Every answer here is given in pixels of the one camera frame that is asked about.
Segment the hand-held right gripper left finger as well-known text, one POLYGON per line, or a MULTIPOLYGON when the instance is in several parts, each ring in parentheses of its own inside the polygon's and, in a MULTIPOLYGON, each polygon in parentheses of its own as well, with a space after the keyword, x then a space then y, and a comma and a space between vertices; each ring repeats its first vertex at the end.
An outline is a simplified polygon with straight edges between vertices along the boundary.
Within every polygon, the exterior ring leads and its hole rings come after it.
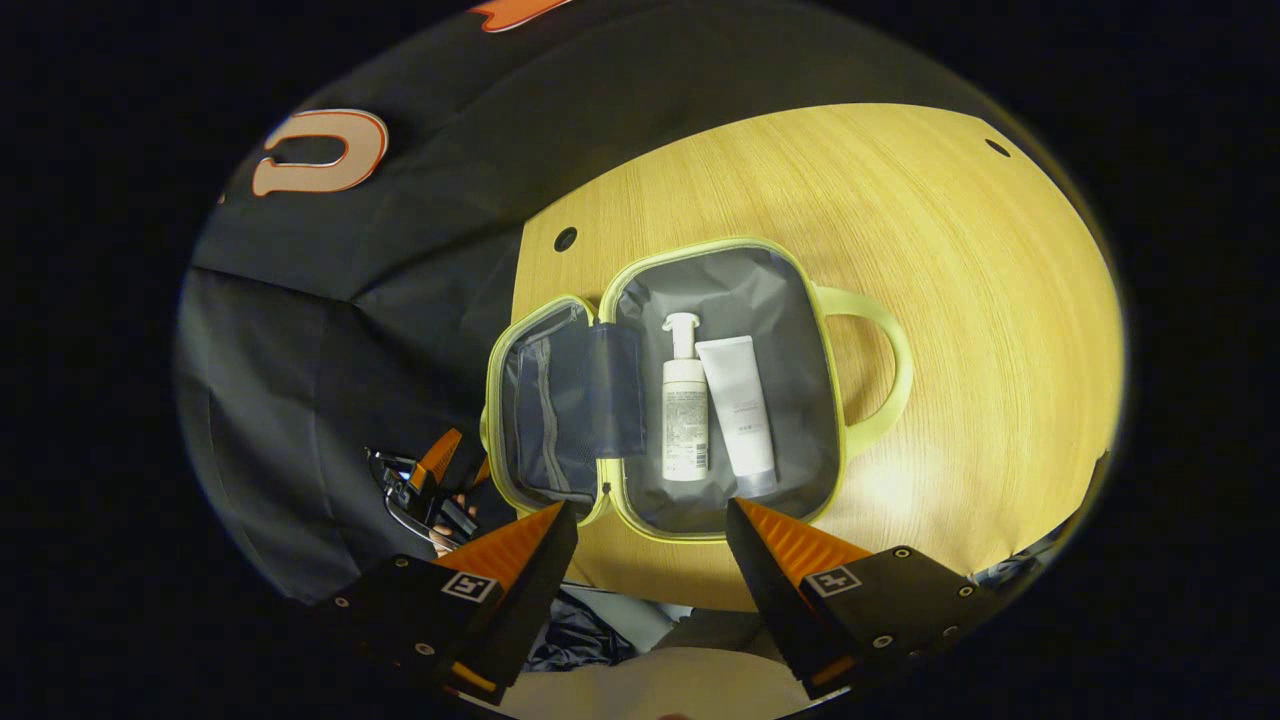
POLYGON ((500 698, 550 615, 579 541, 566 502, 431 561, 397 555, 317 606, 317 624, 398 685, 500 698))

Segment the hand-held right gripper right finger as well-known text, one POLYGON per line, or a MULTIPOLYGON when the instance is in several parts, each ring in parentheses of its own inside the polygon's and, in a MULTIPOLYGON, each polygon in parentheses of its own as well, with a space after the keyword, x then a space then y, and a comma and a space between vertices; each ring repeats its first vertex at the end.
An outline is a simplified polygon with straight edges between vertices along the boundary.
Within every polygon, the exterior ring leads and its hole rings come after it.
POLYGON ((746 498, 724 538, 782 659, 812 700, 900 678, 991 619, 1000 597, 900 544, 872 552, 746 498))

